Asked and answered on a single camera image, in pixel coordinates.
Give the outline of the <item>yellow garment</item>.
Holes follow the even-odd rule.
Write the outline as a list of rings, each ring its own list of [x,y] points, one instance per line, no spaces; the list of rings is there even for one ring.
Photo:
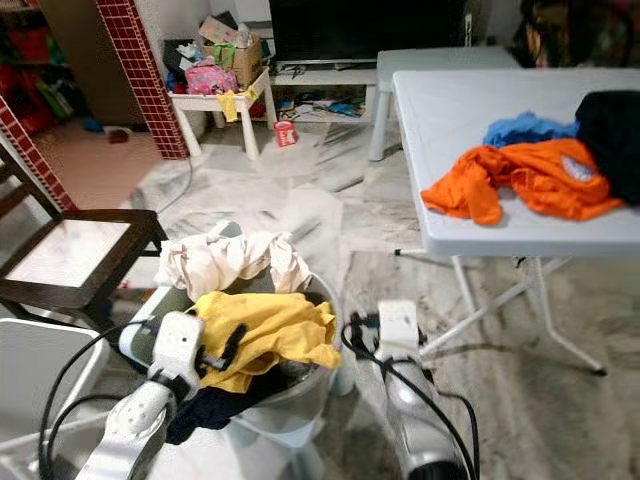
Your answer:
[[[325,369],[340,365],[333,344],[337,316],[328,302],[315,305],[301,293],[211,292],[198,298],[195,311],[204,320],[202,343],[211,355],[221,356],[229,334],[248,326],[233,365],[202,376],[201,387],[246,393],[256,376],[283,360]]]

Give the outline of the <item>dark navy trousers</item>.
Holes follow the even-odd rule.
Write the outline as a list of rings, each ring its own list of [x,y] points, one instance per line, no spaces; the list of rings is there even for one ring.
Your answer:
[[[640,209],[640,90],[586,93],[575,120],[611,195]]]

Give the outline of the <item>dark blue cloth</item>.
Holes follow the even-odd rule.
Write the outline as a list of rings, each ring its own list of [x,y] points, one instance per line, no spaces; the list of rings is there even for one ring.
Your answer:
[[[187,442],[196,429],[221,430],[248,408],[264,402],[289,387],[287,378],[256,378],[246,393],[232,393],[216,387],[205,387],[188,401],[179,404],[174,419],[166,428],[165,443]]]

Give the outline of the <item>beige crumpled cloth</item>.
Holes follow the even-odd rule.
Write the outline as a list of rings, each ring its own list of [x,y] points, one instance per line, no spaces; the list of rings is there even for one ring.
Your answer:
[[[291,234],[251,232],[227,237],[209,232],[161,243],[159,285],[180,289],[192,301],[214,291],[225,291],[237,280],[269,273],[276,293],[305,288],[312,270],[294,250]]]

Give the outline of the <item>grey green laundry basket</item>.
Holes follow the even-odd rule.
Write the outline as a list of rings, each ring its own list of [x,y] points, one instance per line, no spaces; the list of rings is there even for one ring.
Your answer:
[[[241,236],[241,225],[230,220],[221,220],[209,232],[218,234],[221,237]],[[236,284],[230,287],[228,292],[270,292],[273,291],[273,283],[266,271],[251,280],[237,280]],[[340,307],[337,300],[337,293],[330,288],[323,278],[312,274],[310,283],[302,289],[306,293],[308,301],[319,303],[330,301],[334,315],[343,315],[344,308]],[[143,325],[127,326],[120,333],[118,342],[119,351],[123,353],[133,364],[138,364],[138,369],[142,372],[147,370],[152,360],[152,349],[154,349],[155,332],[159,329],[161,317],[170,311],[187,310],[193,305],[193,301],[188,297],[188,293],[183,289],[177,289],[172,285],[160,285],[154,293],[143,303],[140,311],[133,316],[131,321],[143,321]],[[332,384],[330,384],[330,394],[332,396],[347,396],[355,389],[355,372],[352,366],[344,364],[333,372]]]

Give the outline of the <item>pale blue plastic stool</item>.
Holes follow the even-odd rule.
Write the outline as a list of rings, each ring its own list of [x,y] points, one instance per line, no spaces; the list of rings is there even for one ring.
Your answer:
[[[326,460],[324,434],[335,433],[352,394],[271,398],[234,416],[227,428],[232,452],[251,480],[337,480]]]

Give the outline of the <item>dark wooden chair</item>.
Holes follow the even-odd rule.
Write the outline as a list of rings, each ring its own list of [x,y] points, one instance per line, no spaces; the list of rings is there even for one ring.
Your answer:
[[[1,232],[20,243],[1,268],[0,305],[19,319],[58,323],[31,311],[38,308],[82,321],[96,332],[114,328],[111,294],[137,259],[159,256],[166,239],[156,212],[61,211],[8,148],[1,148],[0,180],[12,178],[18,186],[0,196],[1,215],[33,198],[50,220],[29,234]]]

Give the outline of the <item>orange garment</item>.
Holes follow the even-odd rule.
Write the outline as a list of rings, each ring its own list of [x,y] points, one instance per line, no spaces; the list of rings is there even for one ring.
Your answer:
[[[515,193],[536,214],[572,221],[599,218],[625,206],[612,195],[585,143],[573,138],[470,148],[420,198],[426,209],[449,218],[495,227],[504,216],[502,189]]]

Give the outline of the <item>colourful toy pile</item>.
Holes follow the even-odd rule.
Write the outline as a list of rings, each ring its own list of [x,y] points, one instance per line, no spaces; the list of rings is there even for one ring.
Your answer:
[[[362,122],[366,111],[364,100],[329,99],[310,93],[276,101],[276,115],[289,122]]]

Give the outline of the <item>small yellow cloth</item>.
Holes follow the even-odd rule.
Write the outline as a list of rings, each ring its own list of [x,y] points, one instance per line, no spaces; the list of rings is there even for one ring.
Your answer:
[[[218,93],[214,97],[227,122],[238,122],[241,119],[248,122],[252,118],[250,109],[259,96],[260,92],[255,87],[248,87],[239,92]]]

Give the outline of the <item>white folding table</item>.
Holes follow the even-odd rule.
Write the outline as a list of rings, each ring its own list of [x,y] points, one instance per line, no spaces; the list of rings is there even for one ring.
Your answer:
[[[593,91],[640,90],[640,69],[401,70],[393,76],[404,159],[416,191],[433,186],[468,148],[479,146],[490,124],[525,111],[567,122],[582,97]],[[518,294],[534,301],[550,338],[585,362],[598,376],[596,361],[558,332],[550,310],[545,276],[576,257],[640,257],[640,212],[623,209],[590,221],[568,221],[536,214],[516,198],[504,198],[506,216],[497,227],[448,218],[413,201],[419,216],[422,251],[452,257],[470,315],[430,339],[422,355],[434,355],[477,321],[495,314]],[[494,300],[475,296],[462,269],[463,257],[522,257],[529,278]]]

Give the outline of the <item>small white side table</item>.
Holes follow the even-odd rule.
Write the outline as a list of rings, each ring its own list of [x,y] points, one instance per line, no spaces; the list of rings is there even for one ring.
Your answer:
[[[270,68],[266,67],[261,70],[261,74],[256,81],[248,87],[255,87],[260,92],[259,99],[265,108],[265,118],[268,127],[273,129],[273,123],[279,122],[279,116],[276,115],[276,105],[273,97],[273,83],[271,83]],[[197,157],[202,154],[200,143],[197,140],[197,134],[193,131],[189,124],[187,111],[204,111],[204,113],[221,113],[215,95],[193,95],[193,93],[169,93],[170,100],[175,109],[175,119],[179,124],[180,132],[183,134],[183,140],[189,150],[191,157]],[[257,163],[260,159],[261,145],[256,141],[255,129],[252,127],[251,119],[239,120],[241,123],[244,151],[250,157],[251,163]]]

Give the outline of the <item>bright blue garment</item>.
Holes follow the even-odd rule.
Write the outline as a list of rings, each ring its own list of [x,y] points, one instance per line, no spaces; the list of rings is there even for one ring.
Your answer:
[[[524,111],[490,124],[483,137],[483,146],[503,148],[552,140],[575,140],[580,143],[579,123],[557,122],[539,116],[534,111]]]

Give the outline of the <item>white television stand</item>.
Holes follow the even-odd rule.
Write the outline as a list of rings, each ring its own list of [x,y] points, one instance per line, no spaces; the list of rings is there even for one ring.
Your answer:
[[[372,122],[372,96],[375,95],[376,67],[371,63],[276,64],[270,69],[274,101],[297,93],[310,93],[329,99],[357,99],[366,102],[362,122]]]

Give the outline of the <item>pink patterned bag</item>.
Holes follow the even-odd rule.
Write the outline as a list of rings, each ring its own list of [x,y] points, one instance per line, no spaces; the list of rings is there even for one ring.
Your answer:
[[[184,70],[187,92],[193,95],[219,95],[241,91],[236,73],[218,64],[197,64]]]

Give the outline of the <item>red tiled pillar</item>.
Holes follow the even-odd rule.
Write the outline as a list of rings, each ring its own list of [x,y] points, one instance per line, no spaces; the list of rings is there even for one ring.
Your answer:
[[[191,151],[178,122],[169,92],[160,77],[159,61],[148,41],[136,0],[93,0],[111,45],[128,79],[148,132],[161,157],[182,160]]]

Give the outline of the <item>brown cardboard box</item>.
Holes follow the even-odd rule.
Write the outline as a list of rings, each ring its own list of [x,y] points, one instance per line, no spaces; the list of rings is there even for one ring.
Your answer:
[[[202,22],[198,35],[204,55],[212,63],[236,76],[241,86],[256,81],[264,69],[265,44],[259,33],[244,24],[230,27],[229,20],[210,15]]]

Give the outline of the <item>black television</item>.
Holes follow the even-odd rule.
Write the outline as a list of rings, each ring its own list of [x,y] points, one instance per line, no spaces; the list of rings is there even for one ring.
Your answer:
[[[466,0],[269,0],[276,60],[374,60],[463,44]]]

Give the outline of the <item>brown wooden door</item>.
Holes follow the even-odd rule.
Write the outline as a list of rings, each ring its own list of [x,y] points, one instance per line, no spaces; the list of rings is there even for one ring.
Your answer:
[[[145,123],[95,0],[38,0],[93,118],[102,125]]]

